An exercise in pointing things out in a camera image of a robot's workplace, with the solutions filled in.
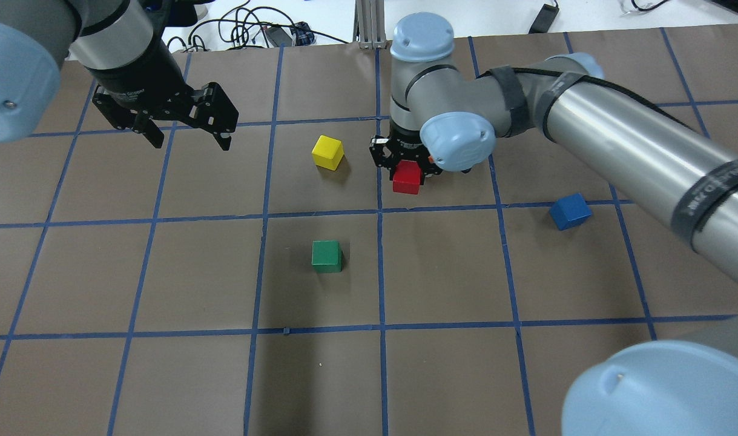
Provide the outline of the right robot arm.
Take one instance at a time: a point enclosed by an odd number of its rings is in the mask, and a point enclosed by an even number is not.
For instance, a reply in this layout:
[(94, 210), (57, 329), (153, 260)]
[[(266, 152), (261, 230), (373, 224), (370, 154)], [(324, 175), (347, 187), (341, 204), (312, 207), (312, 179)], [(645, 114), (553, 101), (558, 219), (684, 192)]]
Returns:
[[(496, 141), (537, 128), (738, 284), (738, 155), (604, 79), (588, 53), (504, 65), (465, 81), (453, 30), (416, 12), (397, 22), (390, 135), (377, 166), (468, 171)], [(571, 385), (564, 435), (738, 435), (738, 316), (613, 354)]]

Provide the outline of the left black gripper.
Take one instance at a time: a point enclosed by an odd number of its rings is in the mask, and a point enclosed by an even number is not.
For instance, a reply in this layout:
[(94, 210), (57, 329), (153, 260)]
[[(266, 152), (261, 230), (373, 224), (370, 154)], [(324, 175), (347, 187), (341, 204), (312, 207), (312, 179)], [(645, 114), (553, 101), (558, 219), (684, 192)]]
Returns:
[(165, 136), (154, 121), (178, 121), (211, 133), (229, 151), (239, 111), (219, 83), (198, 91), (187, 85), (161, 39), (154, 38), (129, 64), (90, 73), (97, 80), (91, 101), (115, 129), (141, 134), (161, 149)]

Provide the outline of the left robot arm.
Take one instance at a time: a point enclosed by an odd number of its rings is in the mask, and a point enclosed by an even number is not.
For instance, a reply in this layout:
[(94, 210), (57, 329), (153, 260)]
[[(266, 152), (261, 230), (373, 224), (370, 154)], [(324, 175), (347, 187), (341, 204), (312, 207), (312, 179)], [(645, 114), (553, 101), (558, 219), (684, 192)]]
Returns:
[(222, 87), (187, 85), (162, 36), (177, 1), (0, 1), (0, 142), (31, 135), (61, 86), (61, 67), (74, 57), (96, 80), (92, 103), (117, 130), (163, 146), (158, 121), (211, 133), (230, 149), (239, 112)]

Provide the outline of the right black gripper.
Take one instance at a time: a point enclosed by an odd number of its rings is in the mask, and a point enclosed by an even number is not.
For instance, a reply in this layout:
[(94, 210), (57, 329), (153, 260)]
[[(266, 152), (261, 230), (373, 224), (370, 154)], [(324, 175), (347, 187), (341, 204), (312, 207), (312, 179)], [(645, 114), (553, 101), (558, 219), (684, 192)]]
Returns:
[(424, 146), (419, 130), (411, 130), (398, 124), (390, 124), (388, 136), (374, 136), (369, 144), (369, 152), (377, 168), (388, 170), (389, 179), (395, 176), (400, 157), (404, 160), (418, 161), (421, 186), (424, 186), (428, 177), (440, 176), (443, 173), (443, 169), (430, 155), (429, 149)]

